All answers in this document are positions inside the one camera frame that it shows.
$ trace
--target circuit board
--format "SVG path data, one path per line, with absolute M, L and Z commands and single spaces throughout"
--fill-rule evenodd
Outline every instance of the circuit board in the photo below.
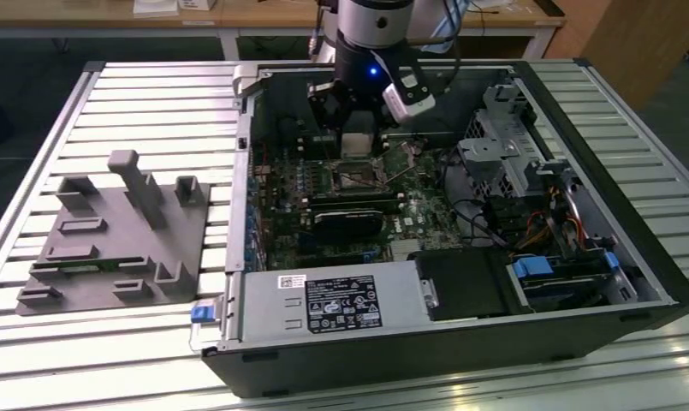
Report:
M 305 160 L 288 152 L 258 169 L 268 270 L 376 263 L 410 252 L 461 247 L 456 216 L 437 187 L 437 151 L 413 141 L 369 159 Z M 313 210 L 320 203 L 322 210 Z M 357 241 L 321 241 L 320 215 L 368 213 L 382 229 Z

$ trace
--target barcode sticker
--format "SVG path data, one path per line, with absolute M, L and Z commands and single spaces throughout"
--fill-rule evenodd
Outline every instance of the barcode sticker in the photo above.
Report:
M 306 283 L 306 276 L 278 276 L 280 289 L 302 289 Z

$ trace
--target table leg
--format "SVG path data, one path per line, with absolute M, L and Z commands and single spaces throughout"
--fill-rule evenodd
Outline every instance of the table leg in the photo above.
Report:
M 55 50 L 59 54 L 66 54 L 70 51 L 70 40 L 67 38 L 55 39 L 53 38 L 53 45 L 55 46 Z
M 556 27 L 541 27 L 537 29 L 537 33 L 527 45 L 525 55 L 523 58 L 528 60 L 543 58 L 545 51 L 548 50 L 548 46 L 551 45 L 555 30 Z
M 222 44 L 222 53 L 226 60 L 241 60 L 238 37 L 240 32 L 237 28 L 222 28 L 220 30 L 220 43 Z

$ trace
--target motherboard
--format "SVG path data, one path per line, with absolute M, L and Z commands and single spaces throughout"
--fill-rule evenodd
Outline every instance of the motherboard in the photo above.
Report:
M 326 141 L 314 146 L 324 158 L 285 151 L 257 167 L 268 270 L 397 261 L 464 244 L 441 149 L 402 138 L 376 157 L 333 158 Z

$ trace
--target wooden table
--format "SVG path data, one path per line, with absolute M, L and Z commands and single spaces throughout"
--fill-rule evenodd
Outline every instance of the wooden table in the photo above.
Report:
M 549 16 L 535 0 L 488 11 L 499 14 L 467 13 L 461 35 L 528 37 L 524 57 L 541 57 L 565 18 Z M 218 0 L 212 11 L 153 19 L 134 18 L 133 0 L 0 0 L 0 38 L 217 37 L 226 59 L 240 60 L 240 37 L 308 37 L 316 15 L 314 0 Z
M 314 0 L 225 0 L 221 41 L 229 58 L 240 59 L 237 39 L 246 36 L 310 36 L 316 26 Z M 529 37 L 524 58 L 540 58 L 565 17 L 549 16 L 535 0 L 467 13 L 461 36 Z

